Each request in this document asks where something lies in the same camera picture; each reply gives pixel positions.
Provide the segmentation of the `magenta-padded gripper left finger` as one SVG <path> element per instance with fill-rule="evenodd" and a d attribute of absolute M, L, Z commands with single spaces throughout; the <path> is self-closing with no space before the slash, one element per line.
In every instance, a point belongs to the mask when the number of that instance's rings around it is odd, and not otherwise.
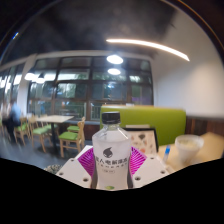
<path fill-rule="evenodd" d="M 56 175 L 81 187 L 90 188 L 94 171 L 93 147 L 85 146 L 75 158 L 69 159 Z"/>

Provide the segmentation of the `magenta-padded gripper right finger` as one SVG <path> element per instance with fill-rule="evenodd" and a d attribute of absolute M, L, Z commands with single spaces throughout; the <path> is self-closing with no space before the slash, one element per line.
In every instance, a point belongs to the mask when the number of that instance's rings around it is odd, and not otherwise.
<path fill-rule="evenodd" d="M 136 148 L 131 149 L 129 171 L 134 188 L 143 187 L 170 174 L 157 154 L 145 155 Z"/>

